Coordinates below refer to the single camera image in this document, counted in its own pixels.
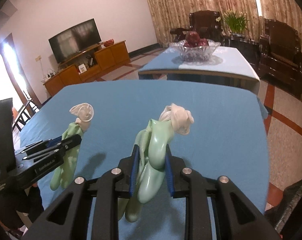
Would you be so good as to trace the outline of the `patterned beige curtains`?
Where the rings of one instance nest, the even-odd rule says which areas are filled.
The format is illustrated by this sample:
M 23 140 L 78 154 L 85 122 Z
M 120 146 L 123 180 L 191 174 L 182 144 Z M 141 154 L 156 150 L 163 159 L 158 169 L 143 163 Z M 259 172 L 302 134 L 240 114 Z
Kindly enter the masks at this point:
M 245 33 L 257 41 L 263 33 L 263 19 L 284 22 L 298 31 L 302 46 L 302 9 L 295 0 L 147 0 L 156 39 L 168 45 L 173 37 L 172 28 L 186 27 L 188 15 L 199 10 L 225 13 L 236 11 L 246 14 L 248 25 Z

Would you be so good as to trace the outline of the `coffee table with blue cloth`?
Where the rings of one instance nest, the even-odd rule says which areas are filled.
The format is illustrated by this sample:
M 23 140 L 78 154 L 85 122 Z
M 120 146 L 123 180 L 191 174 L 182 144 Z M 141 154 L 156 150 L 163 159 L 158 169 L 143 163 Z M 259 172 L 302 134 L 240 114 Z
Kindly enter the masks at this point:
M 259 93 L 260 78 L 250 63 L 233 47 L 218 47 L 204 62 L 186 62 L 173 49 L 166 49 L 138 70 L 140 80 L 166 75 L 169 80 L 212 83 Z

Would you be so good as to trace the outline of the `black trash bin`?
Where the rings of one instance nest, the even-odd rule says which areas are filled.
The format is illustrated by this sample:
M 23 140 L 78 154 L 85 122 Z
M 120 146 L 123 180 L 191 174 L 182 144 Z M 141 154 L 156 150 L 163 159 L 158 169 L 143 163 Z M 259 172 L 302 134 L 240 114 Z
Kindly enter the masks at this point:
M 302 180 L 287 187 L 280 204 L 265 217 L 282 239 L 302 239 Z

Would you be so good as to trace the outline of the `black dining chair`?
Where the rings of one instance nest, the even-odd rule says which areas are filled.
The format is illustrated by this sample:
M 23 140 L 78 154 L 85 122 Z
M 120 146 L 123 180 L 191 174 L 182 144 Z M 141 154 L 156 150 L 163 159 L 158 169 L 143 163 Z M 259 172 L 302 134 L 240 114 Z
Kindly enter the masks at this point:
M 18 110 L 17 116 L 13 119 L 12 131 L 18 129 L 20 132 L 22 128 L 27 124 L 33 115 L 35 115 L 40 109 L 33 99 L 28 95 L 26 96 L 26 103 Z

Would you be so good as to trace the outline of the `flat screen television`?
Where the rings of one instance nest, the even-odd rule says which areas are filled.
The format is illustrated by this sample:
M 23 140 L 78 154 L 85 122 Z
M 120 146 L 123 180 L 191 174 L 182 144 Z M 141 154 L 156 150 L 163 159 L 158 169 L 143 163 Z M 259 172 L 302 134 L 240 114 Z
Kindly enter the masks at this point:
M 51 37 L 48 42 L 58 63 L 101 42 L 95 20 L 92 18 L 74 25 Z

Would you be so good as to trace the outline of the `red bowl on cabinet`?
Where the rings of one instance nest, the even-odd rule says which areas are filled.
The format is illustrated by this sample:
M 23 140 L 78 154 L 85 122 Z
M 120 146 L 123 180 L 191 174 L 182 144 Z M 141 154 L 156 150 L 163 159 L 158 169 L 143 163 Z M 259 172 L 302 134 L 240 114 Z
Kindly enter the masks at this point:
M 114 44 L 114 39 L 110 39 L 110 40 L 103 42 L 103 46 L 105 46 L 105 47 L 112 46 L 113 44 Z

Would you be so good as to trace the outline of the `dark wooden side table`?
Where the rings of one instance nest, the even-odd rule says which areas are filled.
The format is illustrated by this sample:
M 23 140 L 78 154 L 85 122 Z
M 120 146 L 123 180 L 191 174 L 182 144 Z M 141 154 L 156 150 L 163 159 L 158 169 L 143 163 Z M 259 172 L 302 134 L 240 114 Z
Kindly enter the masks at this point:
M 224 36 L 224 46 L 237 48 L 253 68 L 259 65 L 260 49 L 258 42 L 231 35 Z

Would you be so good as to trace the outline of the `glass fruit bowl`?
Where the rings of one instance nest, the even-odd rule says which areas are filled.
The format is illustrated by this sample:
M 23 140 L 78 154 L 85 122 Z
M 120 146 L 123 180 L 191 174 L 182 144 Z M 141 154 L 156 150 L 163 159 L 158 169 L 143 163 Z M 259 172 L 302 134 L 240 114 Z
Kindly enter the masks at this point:
M 184 61 L 187 62 L 204 62 L 209 60 L 214 51 L 221 45 L 220 42 L 207 40 L 208 46 L 186 47 L 186 40 L 172 42 L 166 50 L 168 53 L 178 53 Z

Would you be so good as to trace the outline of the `red fruit in bowl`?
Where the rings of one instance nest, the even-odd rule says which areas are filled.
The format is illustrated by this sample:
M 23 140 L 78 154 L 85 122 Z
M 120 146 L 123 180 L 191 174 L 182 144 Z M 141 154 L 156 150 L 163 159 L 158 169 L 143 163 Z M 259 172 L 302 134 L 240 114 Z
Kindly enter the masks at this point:
M 186 41 L 184 47 L 195 48 L 195 47 L 206 47 L 208 46 L 208 41 L 206 38 L 201 38 L 199 33 L 196 31 L 189 31 L 186 34 Z

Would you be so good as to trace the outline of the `green potted plant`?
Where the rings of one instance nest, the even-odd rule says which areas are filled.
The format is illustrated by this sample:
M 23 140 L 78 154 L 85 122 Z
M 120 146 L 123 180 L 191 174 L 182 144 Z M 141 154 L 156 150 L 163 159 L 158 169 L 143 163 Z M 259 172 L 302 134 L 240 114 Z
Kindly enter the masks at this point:
M 233 34 L 243 34 L 247 30 L 247 13 L 228 10 L 223 13 L 223 21 Z

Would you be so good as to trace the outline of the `white box in cabinet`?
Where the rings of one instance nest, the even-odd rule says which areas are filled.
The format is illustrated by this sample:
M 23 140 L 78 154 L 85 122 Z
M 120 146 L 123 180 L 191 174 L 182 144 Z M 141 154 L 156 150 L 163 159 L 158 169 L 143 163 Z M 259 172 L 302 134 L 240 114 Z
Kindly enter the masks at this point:
M 81 74 L 83 74 L 84 72 L 87 71 L 86 65 L 85 65 L 84 63 L 80 64 L 80 65 L 78 66 L 78 69 L 79 69 L 79 72 L 80 72 Z

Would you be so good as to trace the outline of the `wooden tv cabinet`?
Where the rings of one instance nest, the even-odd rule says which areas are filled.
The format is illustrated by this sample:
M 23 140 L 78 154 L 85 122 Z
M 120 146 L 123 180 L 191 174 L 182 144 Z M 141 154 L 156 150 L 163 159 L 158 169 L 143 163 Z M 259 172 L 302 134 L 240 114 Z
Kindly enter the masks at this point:
M 84 56 L 85 53 L 89 53 L 92 58 L 92 65 L 84 63 L 87 71 L 81 74 L 78 69 L 81 63 L 76 62 L 76 60 Z M 125 41 L 116 42 L 105 48 L 102 44 L 95 44 L 60 64 L 61 69 L 45 81 L 43 85 L 49 95 L 54 96 L 66 86 L 96 81 L 98 78 L 129 63 L 130 57 Z

